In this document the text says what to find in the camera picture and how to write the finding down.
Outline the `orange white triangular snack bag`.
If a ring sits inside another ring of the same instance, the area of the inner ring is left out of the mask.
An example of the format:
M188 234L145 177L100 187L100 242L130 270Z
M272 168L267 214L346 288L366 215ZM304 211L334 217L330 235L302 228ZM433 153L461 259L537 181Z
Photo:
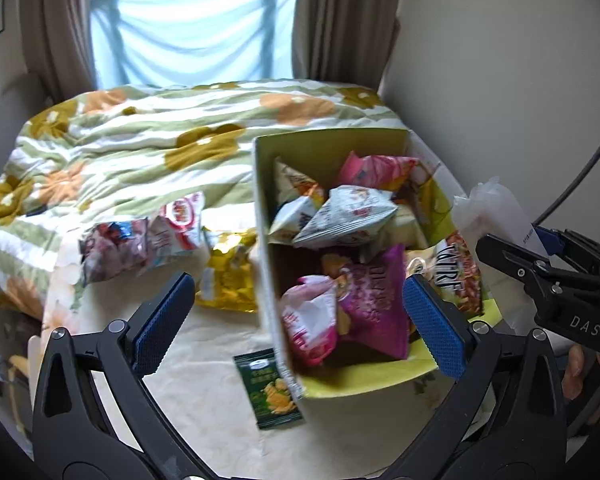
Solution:
M324 188L277 157L274 162L276 214L268 241L290 245L325 203Z

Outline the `red white shrimp chips bag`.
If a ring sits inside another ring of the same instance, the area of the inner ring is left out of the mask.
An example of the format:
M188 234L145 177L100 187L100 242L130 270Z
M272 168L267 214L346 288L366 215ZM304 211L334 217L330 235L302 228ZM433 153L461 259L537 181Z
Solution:
M161 206L150 218L147 258L137 274L183 258L207 258L209 251L201 224L203 209L204 193L200 191Z

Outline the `right brown curtain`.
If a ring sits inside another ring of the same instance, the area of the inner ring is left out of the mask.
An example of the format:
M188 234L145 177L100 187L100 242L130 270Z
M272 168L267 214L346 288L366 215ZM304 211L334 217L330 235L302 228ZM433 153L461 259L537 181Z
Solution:
M296 0L294 78L379 88L396 36L399 0Z

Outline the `left brown curtain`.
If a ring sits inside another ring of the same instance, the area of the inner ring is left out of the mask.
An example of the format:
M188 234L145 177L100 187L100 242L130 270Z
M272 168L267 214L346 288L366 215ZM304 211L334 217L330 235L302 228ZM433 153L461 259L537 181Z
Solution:
M24 62L61 102L96 88L90 0L19 0Z

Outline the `red noodle snack bag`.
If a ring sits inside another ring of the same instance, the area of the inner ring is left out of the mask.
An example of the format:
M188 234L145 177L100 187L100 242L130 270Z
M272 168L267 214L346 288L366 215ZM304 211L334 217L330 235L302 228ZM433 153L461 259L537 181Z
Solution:
M434 246L405 252L405 274L422 274L439 296L466 318L482 315L481 274L460 232Z

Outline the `translucent white snack pack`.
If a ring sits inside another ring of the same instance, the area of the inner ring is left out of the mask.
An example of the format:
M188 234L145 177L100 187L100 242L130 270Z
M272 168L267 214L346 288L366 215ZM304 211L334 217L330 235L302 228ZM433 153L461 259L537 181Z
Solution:
M498 305L504 322L517 335L528 333L534 327L535 307L524 293L524 286L483 263L476 251L479 238L492 234L547 257L538 234L514 194L500 183L498 177L478 183L468 196L454 197L452 221L478 263L483 285Z

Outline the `gold yellow snack bag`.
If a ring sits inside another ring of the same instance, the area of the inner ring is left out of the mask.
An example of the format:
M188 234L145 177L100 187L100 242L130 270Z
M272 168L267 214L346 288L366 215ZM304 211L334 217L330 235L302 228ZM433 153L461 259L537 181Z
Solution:
M244 232L204 230L209 260L202 270L196 305L216 310L256 313L250 252L257 241L255 229Z

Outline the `brown curtain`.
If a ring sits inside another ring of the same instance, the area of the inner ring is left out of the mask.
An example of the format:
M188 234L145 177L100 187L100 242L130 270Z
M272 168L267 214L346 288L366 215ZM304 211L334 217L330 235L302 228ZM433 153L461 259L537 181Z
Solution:
M396 36L399 0L296 0L294 78L379 88Z
M19 0L24 62L61 102L96 88L90 0Z

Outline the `pink white snack bag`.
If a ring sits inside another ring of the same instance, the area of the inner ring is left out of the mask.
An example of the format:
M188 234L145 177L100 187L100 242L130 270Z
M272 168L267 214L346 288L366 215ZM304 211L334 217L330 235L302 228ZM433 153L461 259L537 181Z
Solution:
M336 348L337 287L325 275L308 275L278 303L291 352L303 366L319 366Z

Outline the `grey white rice snack bag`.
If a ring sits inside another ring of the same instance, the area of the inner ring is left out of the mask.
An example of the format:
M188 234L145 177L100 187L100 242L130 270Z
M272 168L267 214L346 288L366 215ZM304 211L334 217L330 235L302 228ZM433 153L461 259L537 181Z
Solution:
M390 191L357 185L340 185L294 237L295 248L322 249L361 246L373 240L396 214Z

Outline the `purple chips bag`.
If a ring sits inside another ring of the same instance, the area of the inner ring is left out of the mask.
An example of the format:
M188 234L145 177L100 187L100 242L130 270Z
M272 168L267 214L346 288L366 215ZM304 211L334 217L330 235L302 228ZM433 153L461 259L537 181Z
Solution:
M322 267L337 285L339 337L389 358L406 359L410 318L402 299L404 246L394 245L369 263L326 254Z

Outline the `pink snack bag at back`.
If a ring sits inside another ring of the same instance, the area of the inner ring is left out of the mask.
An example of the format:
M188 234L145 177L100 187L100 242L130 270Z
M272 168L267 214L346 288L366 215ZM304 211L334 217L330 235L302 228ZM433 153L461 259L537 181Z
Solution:
M335 186L355 185L364 188L398 192L410 177L419 159L410 156L358 156L350 151L340 168Z

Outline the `maroon blue snack bag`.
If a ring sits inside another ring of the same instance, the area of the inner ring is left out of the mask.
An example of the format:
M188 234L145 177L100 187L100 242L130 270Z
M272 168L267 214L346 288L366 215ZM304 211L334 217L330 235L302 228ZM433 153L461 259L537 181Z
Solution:
M108 281L143 266L148 258L148 219L96 224L80 241L85 285Z

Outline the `floral green orange blanket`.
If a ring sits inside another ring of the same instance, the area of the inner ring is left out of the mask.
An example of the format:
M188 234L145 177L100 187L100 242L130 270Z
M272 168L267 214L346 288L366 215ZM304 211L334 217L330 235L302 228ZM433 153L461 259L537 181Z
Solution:
M0 306L40 318L62 238L204 194L211 231L254 227L251 147L306 129L401 127L376 92L313 80L124 86L27 120L0 177Z

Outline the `light blue window cloth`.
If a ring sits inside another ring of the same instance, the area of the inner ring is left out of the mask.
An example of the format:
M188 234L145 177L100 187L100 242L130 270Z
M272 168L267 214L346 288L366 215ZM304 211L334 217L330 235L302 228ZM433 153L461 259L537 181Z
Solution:
M285 79L296 0L93 0L99 88Z

